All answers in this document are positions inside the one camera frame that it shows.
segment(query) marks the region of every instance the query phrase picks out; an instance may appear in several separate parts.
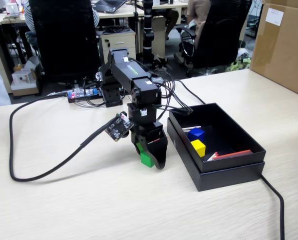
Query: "black chair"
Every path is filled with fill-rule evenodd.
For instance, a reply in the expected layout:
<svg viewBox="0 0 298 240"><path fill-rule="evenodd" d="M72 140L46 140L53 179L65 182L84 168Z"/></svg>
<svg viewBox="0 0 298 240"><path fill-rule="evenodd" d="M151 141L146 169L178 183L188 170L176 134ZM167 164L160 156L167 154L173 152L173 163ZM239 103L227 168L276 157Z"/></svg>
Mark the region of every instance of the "black chair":
<svg viewBox="0 0 298 240"><path fill-rule="evenodd" d="M81 82L101 66L90 0L29 0L47 82Z"/></svg>
<svg viewBox="0 0 298 240"><path fill-rule="evenodd" d="M188 77L200 75L201 72L196 70L199 68L207 69L205 75L212 74L210 68L236 60L240 32L251 4L252 0L211 0L197 49L194 49L195 32L185 27L177 28L182 56L195 68L188 70Z"/></svg>

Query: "circuit board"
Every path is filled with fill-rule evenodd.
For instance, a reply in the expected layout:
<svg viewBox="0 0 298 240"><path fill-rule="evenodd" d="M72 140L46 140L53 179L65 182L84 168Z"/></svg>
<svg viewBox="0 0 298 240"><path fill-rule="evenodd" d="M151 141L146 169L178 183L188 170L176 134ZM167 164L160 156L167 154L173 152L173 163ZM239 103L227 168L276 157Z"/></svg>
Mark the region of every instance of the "circuit board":
<svg viewBox="0 0 298 240"><path fill-rule="evenodd" d="M105 130L113 140L119 141L132 127L134 123L123 113Z"/></svg>

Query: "paper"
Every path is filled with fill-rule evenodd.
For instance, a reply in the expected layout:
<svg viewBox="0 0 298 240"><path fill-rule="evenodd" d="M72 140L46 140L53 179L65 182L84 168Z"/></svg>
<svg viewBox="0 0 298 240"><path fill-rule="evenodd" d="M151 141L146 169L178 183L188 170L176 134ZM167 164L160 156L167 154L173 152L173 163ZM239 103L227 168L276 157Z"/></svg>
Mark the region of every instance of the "paper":
<svg viewBox="0 0 298 240"><path fill-rule="evenodd" d="M274 25L280 26L282 22L284 12L269 8L267 18L265 21Z"/></svg>

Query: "office desk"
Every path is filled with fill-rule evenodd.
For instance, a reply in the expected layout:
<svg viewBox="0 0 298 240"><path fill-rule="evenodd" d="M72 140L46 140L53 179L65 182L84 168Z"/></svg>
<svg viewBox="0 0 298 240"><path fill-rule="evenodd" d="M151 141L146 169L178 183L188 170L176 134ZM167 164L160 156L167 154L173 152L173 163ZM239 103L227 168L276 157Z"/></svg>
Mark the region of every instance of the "office desk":
<svg viewBox="0 0 298 240"><path fill-rule="evenodd" d="M100 19L115 19L115 18L127 18L127 17L133 17L134 16L134 6L132 5L123 5L121 8L119 8L115 13L103 13L103 12L98 12L99 18ZM137 9L139 17L144 16L144 11L141 9ZM7 14L2 13L0 14L0 25L1 24L22 24L25 23L25 17L24 14L20 15L20 19L10 19L10 20L3 20L3 18Z"/></svg>
<svg viewBox="0 0 298 240"><path fill-rule="evenodd" d="M137 2L138 6L143 7L143 3L141 1ZM187 8L188 3L187 2L180 2L180 1L175 1L173 4L162 4L162 5L153 5L152 9L177 9L177 8Z"/></svg>
<svg viewBox="0 0 298 240"><path fill-rule="evenodd" d="M184 83L267 150L263 175L284 197L286 239L298 240L298 94L250 70ZM200 104L180 84L176 94ZM16 176L54 167L128 101L90 109L58 98L21 109L13 119ZM12 181L8 123L18 106L0 107L0 239L280 239L280 203L263 181L197 192L170 140L163 170L140 163L130 136L116 143L103 132L48 177Z"/></svg>
<svg viewBox="0 0 298 240"><path fill-rule="evenodd" d="M98 12L100 19L114 19L114 18L127 18L127 17L134 17L134 6L132 5L123 5L121 8L119 8L115 13L109 14L109 13L103 13ZM137 12L139 14L139 17L144 16L144 11L142 9L137 8Z"/></svg>

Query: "cardboard box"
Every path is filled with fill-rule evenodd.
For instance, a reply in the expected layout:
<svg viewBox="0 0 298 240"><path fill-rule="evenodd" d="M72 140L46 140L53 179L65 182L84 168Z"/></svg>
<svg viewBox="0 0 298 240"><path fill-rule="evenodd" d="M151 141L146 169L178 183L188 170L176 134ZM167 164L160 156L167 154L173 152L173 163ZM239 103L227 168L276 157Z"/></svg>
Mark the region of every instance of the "cardboard box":
<svg viewBox="0 0 298 240"><path fill-rule="evenodd" d="M298 93L298 0L265 0L251 70Z"/></svg>

